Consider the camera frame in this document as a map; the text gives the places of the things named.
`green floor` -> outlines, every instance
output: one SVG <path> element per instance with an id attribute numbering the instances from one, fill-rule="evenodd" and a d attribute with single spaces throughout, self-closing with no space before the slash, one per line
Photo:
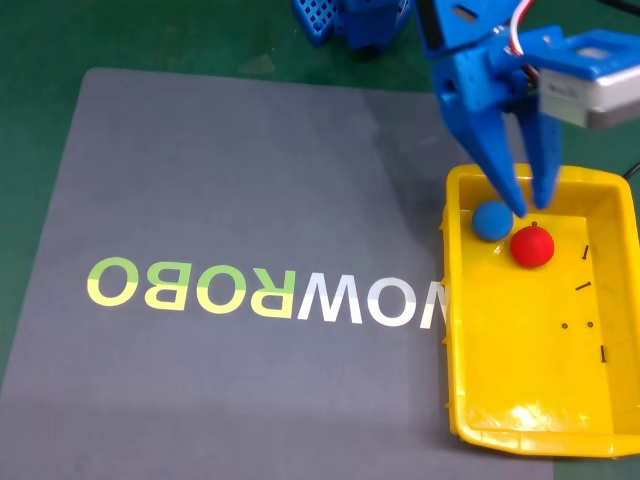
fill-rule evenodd
<path id="1" fill-rule="evenodd" d="M 91 67 L 428 91 L 414 22 L 384 56 L 341 40 L 314 49 L 290 0 L 4 0 L 0 2 L 0 381 L 82 76 Z M 596 0 L 538 0 L 524 28 L 640 33 L 640 18 Z M 640 157 L 640 122 L 565 129 L 570 164 L 622 173 Z M 638 197 L 640 175 L 634 180 Z M 632 479 L 640 458 L 558 461 L 556 480 Z"/>

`yellow plastic tray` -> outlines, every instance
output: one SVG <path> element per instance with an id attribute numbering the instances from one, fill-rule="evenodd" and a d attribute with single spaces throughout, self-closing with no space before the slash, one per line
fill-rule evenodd
<path id="1" fill-rule="evenodd" d="M 528 166 L 516 174 L 531 198 Z M 534 270 L 513 261 L 510 236 L 474 235 L 474 209 L 496 198 L 475 165 L 447 178 L 451 431 L 526 455 L 640 453 L 640 254 L 627 182 L 564 167 L 549 209 L 512 231 L 535 221 L 553 236 L 553 259 Z"/>

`blue plastic robot part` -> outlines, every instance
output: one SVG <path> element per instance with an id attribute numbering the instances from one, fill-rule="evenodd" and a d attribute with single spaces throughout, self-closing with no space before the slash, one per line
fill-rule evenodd
<path id="1" fill-rule="evenodd" d="M 523 217 L 527 201 L 503 115 L 518 120 L 533 204 L 546 208 L 562 163 L 559 119 L 608 126 L 640 113 L 640 38 L 603 30 L 564 38 L 559 27 L 546 27 L 521 34 L 524 53 L 516 55 L 504 25 L 519 2 L 414 0 L 414 7 L 427 57 L 438 59 L 434 89 L 447 127 Z M 523 71 L 527 65 L 541 69 L 537 89 Z"/>
<path id="2" fill-rule="evenodd" d="M 513 213 L 502 202 L 483 203 L 475 212 L 471 221 L 473 231 L 487 242 L 497 242 L 505 238 L 513 229 Z"/>

